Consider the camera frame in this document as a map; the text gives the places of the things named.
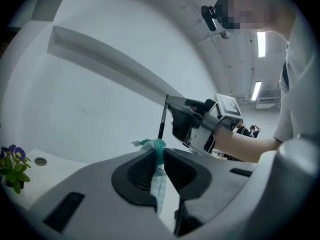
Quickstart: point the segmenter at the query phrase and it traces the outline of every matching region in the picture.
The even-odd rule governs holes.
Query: white ceiling
[[[247,101],[251,98],[255,82],[262,81],[260,98],[279,96],[279,78],[286,56],[286,43],[276,34],[268,32],[266,56],[259,58],[255,33],[231,35],[227,40],[218,35],[211,40],[210,37],[221,29],[209,31],[201,16],[201,6],[213,6],[216,1],[148,0],[169,16],[196,45],[219,93]]]

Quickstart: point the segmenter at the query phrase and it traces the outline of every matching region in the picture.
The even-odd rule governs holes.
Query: small round hole
[[[34,159],[34,163],[37,166],[45,166],[47,164],[47,160],[43,157],[37,157],[36,159]]]

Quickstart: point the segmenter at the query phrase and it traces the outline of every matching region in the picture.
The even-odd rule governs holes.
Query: potted plant
[[[31,168],[28,161],[31,162],[21,147],[1,147],[0,174],[5,176],[4,185],[13,188],[17,194],[24,188],[24,183],[30,181],[25,174],[26,169]]]

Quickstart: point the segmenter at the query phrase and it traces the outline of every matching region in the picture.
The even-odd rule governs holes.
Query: ceiling light
[[[257,32],[258,37],[258,57],[266,56],[266,33],[265,32]]]
[[[261,81],[255,82],[255,87],[254,87],[254,91],[253,91],[252,98],[251,98],[252,101],[255,101],[257,99],[261,84],[262,84]]]

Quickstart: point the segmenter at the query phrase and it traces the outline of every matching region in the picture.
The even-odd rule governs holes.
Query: black slot
[[[250,177],[251,174],[252,174],[252,171],[243,170],[243,169],[240,169],[240,168],[233,168],[233,169],[230,170],[230,173],[242,175],[242,176],[245,176],[245,177]]]
[[[43,222],[61,233],[84,198],[83,194],[69,193]]]

